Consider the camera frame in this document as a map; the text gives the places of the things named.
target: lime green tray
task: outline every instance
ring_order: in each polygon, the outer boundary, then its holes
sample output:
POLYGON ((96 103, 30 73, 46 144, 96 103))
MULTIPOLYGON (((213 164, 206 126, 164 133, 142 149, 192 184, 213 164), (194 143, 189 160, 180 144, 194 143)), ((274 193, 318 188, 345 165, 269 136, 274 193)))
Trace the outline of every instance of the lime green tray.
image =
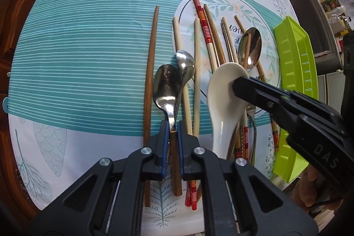
MULTIPOLYGON (((283 89, 296 90, 318 99, 315 58, 308 34, 290 16, 274 28, 274 34, 283 89)), ((307 167, 308 162, 287 144, 287 137, 288 133, 280 129, 273 172, 289 183, 307 167)))

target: human hand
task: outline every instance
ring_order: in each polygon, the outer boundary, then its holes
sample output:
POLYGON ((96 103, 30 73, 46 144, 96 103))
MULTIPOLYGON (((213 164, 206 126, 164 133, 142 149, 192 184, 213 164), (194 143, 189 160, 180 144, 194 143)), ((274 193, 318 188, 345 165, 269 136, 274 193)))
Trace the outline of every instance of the human hand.
MULTIPOLYGON (((309 213, 310 206, 314 205, 317 199, 316 179, 318 171, 312 165, 309 165, 302 173, 301 179, 296 183, 290 198, 302 208, 306 213, 309 213)), ((337 210, 343 200, 326 205, 323 209, 337 210)))

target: silver bolt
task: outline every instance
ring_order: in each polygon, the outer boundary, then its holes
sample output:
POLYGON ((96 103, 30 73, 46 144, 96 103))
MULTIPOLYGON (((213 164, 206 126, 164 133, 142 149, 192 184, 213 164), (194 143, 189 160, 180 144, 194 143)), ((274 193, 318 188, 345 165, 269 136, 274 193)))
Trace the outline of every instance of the silver bolt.
POLYGON ((101 166, 107 166, 109 163, 110 163, 110 160, 108 158, 100 159, 100 165, 101 166))
POLYGON ((149 155, 149 154, 150 154, 151 152, 153 152, 153 151, 151 150, 150 147, 143 147, 140 152, 141 152, 142 154, 149 155))
POLYGON ((204 152, 205 152, 205 149, 204 149, 203 147, 196 147, 196 148, 194 148, 194 153, 195 153, 195 154, 202 155, 202 154, 204 154, 204 152))
POLYGON ((237 158, 236 159, 236 164, 239 166, 245 166, 247 164, 247 161, 243 158, 237 158))

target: tablecloth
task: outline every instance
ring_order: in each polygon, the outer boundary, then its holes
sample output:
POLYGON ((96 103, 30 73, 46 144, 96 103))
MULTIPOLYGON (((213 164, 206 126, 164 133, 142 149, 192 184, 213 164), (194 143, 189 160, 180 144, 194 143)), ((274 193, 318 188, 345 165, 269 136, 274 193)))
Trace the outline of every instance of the tablecloth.
MULTIPOLYGON (((245 27, 261 31, 261 63, 268 81, 280 86, 272 29, 286 15, 296 19, 289 0, 201 2, 209 5, 215 21, 227 17, 236 48, 241 32, 233 15, 239 15, 245 27)), ((194 55, 191 25, 196 12, 190 0, 36 0, 15 50, 5 109, 17 165, 40 209, 100 158, 124 158, 142 147, 146 61, 156 5, 155 71, 163 63, 176 65, 174 16, 179 17, 183 48, 194 55)), ((212 139, 205 96, 210 64, 205 43, 201 45, 199 140, 207 147, 212 139)), ((188 88, 193 95, 193 81, 188 88)), ((163 118, 153 105, 152 134, 163 118)), ((257 111, 256 125, 255 166, 270 178, 274 147, 269 114, 257 111)), ((203 231, 202 204, 191 211, 184 197, 174 197, 171 190, 169 177, 153 182, 153 205, 144 209, 143 235, 203 231)))

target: wooden cabinet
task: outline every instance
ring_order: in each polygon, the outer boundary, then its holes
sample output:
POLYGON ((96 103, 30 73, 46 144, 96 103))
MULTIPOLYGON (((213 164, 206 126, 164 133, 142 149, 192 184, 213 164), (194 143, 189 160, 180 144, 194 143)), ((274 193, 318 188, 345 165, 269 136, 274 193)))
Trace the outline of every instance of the wooden cabinet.
POLYGON ((9 75, 16 44, 35 0, 0 0, 0 200, 25 228, 39 212, 29 198, 13 155, 8 115, 2 101, 8 95, 9 75))

